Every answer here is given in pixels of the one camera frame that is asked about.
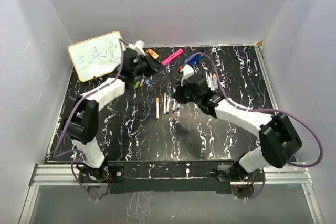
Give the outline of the thick orange highlighter pen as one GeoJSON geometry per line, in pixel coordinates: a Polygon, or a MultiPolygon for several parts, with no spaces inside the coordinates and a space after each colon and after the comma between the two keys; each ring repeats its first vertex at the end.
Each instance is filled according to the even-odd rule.
{"type": "Polygon", "coordinates": [[[212,75],[213,88],[218,89],[217,75],[214,73],[212,75]]]}

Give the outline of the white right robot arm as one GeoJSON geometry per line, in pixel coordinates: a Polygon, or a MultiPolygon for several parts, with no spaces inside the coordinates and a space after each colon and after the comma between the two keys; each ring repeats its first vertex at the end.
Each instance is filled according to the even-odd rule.
{"type": "Polygon", "coordinates": [[[247,180],[255,170],[269,166],[283,168],[302,147],[302,140],[287,115],[239,109],[222,94],[212,91],[203,76],[190,76],[178,82],[173,98],[180,104],[193,102],[203,113],[233,123],[258,137],[258,148],[244,153],[225,171],[213,170],[220,177],[247,180]]]}

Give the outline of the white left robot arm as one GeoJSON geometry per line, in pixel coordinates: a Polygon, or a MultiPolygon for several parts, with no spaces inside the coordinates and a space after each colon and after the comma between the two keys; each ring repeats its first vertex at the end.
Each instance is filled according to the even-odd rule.
{"type": "Polygon", "coordinates": [[[138,76],[150,77],[162,69],[164,65],[149,53],[141,54],[126,49],[121,63],[105,82],[80,96],[69,97],[69,107],[65,109],[62,133],[57,145],[60,145],[66,135],[70,136],[77,152],[83,155],[84,164],[91,168],[91,177],[96,181],[104,181],[109,173],[103,165],[105,157],[96,139],[100,110],[124,95],[138,76]]]}

